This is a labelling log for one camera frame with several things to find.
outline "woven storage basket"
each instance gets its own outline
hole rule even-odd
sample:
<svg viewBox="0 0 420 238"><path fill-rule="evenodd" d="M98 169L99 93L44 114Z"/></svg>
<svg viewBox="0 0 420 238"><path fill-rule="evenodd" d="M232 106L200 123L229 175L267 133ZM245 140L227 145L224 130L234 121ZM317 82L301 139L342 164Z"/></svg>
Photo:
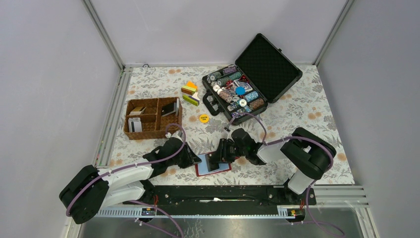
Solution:
<svg viewBox="0 0 420 238"><path fill-rule="evenodd" d="M127 103L127 111L125 112L124 133L130 140L146 140L166 138L165 127L170 123L182 125L182 106L179 103L179 111L161 117L162 107L169 103L176 103L178 98L151 98L151 99L133 99ZM139 116L129 116L130 112L136 107L146 107L143 114ZM130 132L128 129L129 118L140 118L142 121L143 132ZM174 133L179 128L176 126L169 127L168 132Z"/></svg>

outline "yellow token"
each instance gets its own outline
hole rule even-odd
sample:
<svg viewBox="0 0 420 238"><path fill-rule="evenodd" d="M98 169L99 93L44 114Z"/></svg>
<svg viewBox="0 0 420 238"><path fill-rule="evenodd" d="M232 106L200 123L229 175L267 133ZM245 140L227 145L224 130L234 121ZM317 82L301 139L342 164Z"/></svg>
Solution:
<svg viewBox="0 0 420 238"><path fill-rule="evenodd" d="M203 115L200 115L200 121L202 122L202 123L206 123L207 121L209 121L209 116L207 116L207 114L203 114Z"/></svg>

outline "blue poker chip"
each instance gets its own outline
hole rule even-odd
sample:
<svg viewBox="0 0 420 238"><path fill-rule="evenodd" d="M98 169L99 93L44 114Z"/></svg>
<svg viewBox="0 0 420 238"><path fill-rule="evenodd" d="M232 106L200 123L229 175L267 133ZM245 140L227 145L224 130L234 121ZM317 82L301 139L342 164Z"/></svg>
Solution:
<svg viewBox="0 0 420 238"><path fill-rule="evenodd" d="M244 95L245 94L245 88L244 87L237 87L235 92L238 95Z"/></svg>

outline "table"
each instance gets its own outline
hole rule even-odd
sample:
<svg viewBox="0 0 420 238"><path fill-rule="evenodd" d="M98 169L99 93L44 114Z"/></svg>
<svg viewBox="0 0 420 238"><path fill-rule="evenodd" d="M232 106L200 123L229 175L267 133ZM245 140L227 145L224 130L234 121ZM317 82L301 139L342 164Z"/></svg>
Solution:
<svg viewBox="0 0 420 238"><path fill-rule="evenodd" d="M291 134L297 127L306 128L324 139L337 150L334 166L324 174L316 184L354 184L354 179L347 162L331 109L326 98L316 66L300 65L302 78L283 95L279 101L269 104L260 114L267 128L267 142ZM131 99L180 97L183 107L183 127L187 141L196 154L216 150L220 138L226 134L224 127L228 120L223 114L211 116L201 102L198 107L182 99L181 86L192 81L198 86L199 96L205 94L202 76L221 67L150 67L134 68L128 86L127 96L118 123L115 141L108 166L131 163L142 155L163 145L166 139L129 140L123 132L126 104ZM199 115L207 114L210 120L201 123ZM239 126L250 133L256 141L263 138L263 129L255 119L250 119ZM254 166L244 157L232 163L232 170L204 177L197 177L195 168L181 169L172 166L167 171L150 179L154 185L280 185L296 171L289 160L278 160L264 166Z"/></svg>

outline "gray wall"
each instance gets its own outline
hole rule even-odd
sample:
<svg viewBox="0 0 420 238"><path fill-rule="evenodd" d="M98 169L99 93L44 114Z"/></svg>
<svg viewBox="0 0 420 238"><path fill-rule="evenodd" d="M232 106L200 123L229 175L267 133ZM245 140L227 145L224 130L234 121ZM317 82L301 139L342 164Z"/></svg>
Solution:
<svg viewBox="0 0 420 238"><path fill-rule="evenodd" d="M356 1L319 66L382 238L418 237L420 1Z"/></svg>
<svg viewBox="0 0 420 238"><path fill-rule="evenodd" d="M233 63L261 32L315 60L346 0L92 0L127 64Z"/></svg>
<svg viewBox="0 0 420 238"><path fill-rule="evenodd" d="M79 0L0 1L0 237L56 238L119 70Z"/></svg>

